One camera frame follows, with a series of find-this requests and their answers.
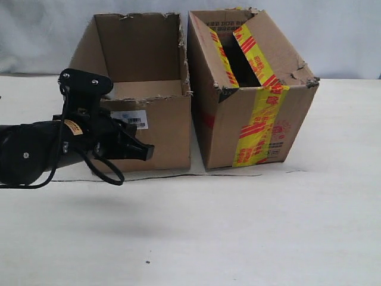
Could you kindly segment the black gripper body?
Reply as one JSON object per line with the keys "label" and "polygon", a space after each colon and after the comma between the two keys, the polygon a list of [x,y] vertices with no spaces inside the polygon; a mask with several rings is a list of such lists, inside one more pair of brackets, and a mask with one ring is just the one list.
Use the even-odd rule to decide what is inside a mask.
{"label": "black gripper body", "polygon": [[66,111],[52,119],[53,158],[131,158],[131,126],[104,108],[95,117]]}

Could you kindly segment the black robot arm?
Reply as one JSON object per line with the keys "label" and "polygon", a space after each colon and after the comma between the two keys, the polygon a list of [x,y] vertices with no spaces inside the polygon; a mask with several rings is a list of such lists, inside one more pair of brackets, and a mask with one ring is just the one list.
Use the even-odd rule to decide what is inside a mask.
{"label": "black robot arm", "polygon": [[137,127],[113,119],[101,110],[96,116],[70,113],[51,121],[1,126],[1,186],[33,189],[42,173],[85,162],[99,179],[124,182],[114,160],[152,158],[154,146],[140,142]]}

